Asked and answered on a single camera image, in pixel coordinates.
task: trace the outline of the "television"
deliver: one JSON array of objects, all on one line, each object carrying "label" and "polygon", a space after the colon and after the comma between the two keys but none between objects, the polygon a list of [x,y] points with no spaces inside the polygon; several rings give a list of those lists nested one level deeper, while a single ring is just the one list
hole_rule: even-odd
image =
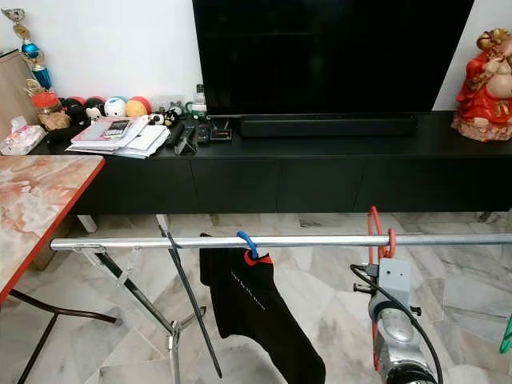
[{"label": "television", "polygon": [[431,111],[473,0],[193,4],[210,115],[356,121]]}]

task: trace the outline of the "marble tabletop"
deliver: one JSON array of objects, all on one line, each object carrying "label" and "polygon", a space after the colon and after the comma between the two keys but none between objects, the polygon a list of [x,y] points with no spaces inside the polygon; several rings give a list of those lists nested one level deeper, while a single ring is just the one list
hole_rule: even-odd
[{"label": "marble tabletop", "polygon": [[0,303],[104,163],[97,155],[0,156]]}]

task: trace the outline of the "marble floor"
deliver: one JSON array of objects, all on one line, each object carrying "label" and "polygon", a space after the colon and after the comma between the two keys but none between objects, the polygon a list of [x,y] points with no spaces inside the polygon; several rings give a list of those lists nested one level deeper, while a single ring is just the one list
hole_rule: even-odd
[{"label": "marble floor", "polygon": [[[175,236],[248,234],[365,234],[364,214],[170,215]],[[383,214],[398,233],[466,234],[504,231],[506,216],[493,213]],[[101,216],[93,237],[158,236],[152,216]],[[85,237],[75,228],[70,237]],[[322,246],[271,249],[275,283],[292,314],[322,356],[329,384],[378,384],[372,368],[368,296],[352,292],[348,265],[364,262],[367,249]],[[127,265],[129,251],[112,251]],[[244,337],[220,339],[210,293],[199,281],[198,250],[181,251],[182,263],[205,316],[224,379],[216,378],[197,325],[181,338],[184,383],[284,383],[267,353]],[[442,362],[445,382],[512,383],[512,354],[498,346],[512,311],[512,259],[501,246],[399,247],[411,262],[412,299],[419,321]],[[133,280],[168,319],[191,311],[182,283],[164,250],[143,252]],[[28,270],[17,289],[57,306],[120,316],[121,326],[84,318],[60,318],[28,383],[139,384],[171,382],[166,336],[109,276],[81,254],[59,252],[48,268]],[[8,298],[0,313],[0,383],[15,383],[50,316]]]}]

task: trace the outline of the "blue trophy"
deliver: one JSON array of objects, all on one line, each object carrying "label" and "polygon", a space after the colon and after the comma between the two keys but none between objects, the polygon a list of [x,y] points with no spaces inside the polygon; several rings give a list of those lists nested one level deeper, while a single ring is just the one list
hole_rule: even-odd
[{"label": "blue trophy", "polygon": [[26,26],[20,23],[25,18],[25,11],[21,8],[14,8],[11,10],[2,10],[2,13],[14,23],[13,30],[22,40],[22,56],[32,69],[35,78],[42,87],[49,90],[51,88],[51,80],[48,68],[46,68],[44,64],[45,55],[39,47],[30,40],[30,32]]}]

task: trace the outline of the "black t-shirt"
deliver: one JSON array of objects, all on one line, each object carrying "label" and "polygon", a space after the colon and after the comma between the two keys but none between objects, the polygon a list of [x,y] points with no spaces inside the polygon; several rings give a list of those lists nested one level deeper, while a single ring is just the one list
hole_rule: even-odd
[{"label": "black t-shirt", "polygon": [[279,294],[270,256],[255,262],[244,249],[201,249],[200,255],[201,282],[210,287],[222,338],[240,334],[258,342],[289,384],[323,384],[322,358]]}]

